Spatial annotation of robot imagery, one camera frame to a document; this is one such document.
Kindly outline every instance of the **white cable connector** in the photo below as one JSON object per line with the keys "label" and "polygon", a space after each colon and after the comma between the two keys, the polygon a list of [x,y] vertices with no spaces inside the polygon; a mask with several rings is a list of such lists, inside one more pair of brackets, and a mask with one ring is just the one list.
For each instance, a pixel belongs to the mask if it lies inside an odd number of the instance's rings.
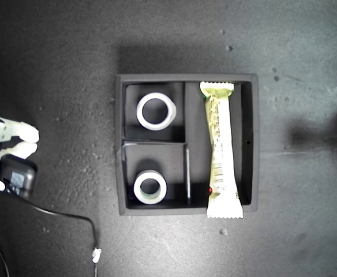
{"label": "white cable connector", "polygon": [[93,251],[93,263],[97,264],[100,258],[100,254],[102,253],[102,250],[100,248],[94,248]]}

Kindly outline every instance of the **yellow-green wrapper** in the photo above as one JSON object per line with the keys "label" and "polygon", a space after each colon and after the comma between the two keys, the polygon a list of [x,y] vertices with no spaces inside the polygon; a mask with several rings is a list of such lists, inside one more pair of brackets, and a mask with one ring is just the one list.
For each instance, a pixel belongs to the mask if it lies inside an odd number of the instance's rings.
{"label": "yellow-green wrapper", "polygon": [[229,96],[234,91],[231,83],[201,82],[205,96],[205,110],[212,145],[212,193],[208,198],[209,218],[243,218],[235,182],[234,155],[231,139]]}

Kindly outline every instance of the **dust speck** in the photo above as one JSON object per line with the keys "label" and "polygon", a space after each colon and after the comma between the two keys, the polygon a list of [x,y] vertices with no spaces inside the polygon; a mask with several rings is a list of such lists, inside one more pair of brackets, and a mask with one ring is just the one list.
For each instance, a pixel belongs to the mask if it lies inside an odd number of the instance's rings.
{"label": "dust speck", "polygon": [[221,235],[227,235],[227,230],[226,230],[226,228],[222,228],[222,229],[220,230],[220,234],[221,234]]}

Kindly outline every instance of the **black cable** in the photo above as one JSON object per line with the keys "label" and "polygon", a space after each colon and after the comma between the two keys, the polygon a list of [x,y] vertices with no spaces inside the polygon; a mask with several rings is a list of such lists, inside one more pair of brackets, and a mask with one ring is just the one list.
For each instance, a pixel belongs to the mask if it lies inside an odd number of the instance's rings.
{"label": "black cable", "polygon": [[5,258],[3,257],[3,255],[2,255],[2,252],[1,252],[1,251],[0,251],[0,257],[1,257],[1,259],[2,259],[3,265],[4,265],[4,266],[5,266],[5,268],[6,268],[7,277],[9,277],[8,266],[7,266],[6,260],[5,260]]}
{"label": "black cable", "polygon": [[6,186],[6,189],[9,190],[9,192],[14,195],[18,200],[22,201],[25,204],[28,204],[29,206],[31,206],[32,208],[34,208],[35,210],[39,211],[39,212],[44,212],[45,214],[48,215],[54,215],[54,216],[64,216],[66,218],[75,218],[75,219],[80,219],[80,220],[84,220],[90,223],[90,225],[92,226],[92,231],[93,231],[93,237],[94,237],[94,248],[98,248],[98,238],[97,238],[97,232],[96,232],[96,228],[94,225],[94,222],[92,219],[86,217],[86,216],[81,216],[81,215],[72,215],[72,214],[65,214],[63,212],[52,212],[49,211],[47,209],[43,209],[40,208],[39,206],[32,204],[30,201],[26,200],[25,198],[22,198],[21,196],[19,196],[16,192],[13,191],[13,189],[8,185],[8,183],[5,181],[3,182]]}

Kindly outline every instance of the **small hole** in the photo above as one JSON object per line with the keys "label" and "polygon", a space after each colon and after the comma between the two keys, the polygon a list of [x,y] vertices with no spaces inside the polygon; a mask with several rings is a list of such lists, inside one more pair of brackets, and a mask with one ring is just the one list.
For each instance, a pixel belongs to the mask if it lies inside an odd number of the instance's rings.
{"label": "small hole", "polygon": [[141,184],[140,188],[146,194],[153,194],[159,190],[159,183],[154,179],[147,179]]}
{"label": "small hole", "polygon": [[164,121],[168,112],[165,102],[159,99],[151,99],[143,107],[143,117],[152,124]]}

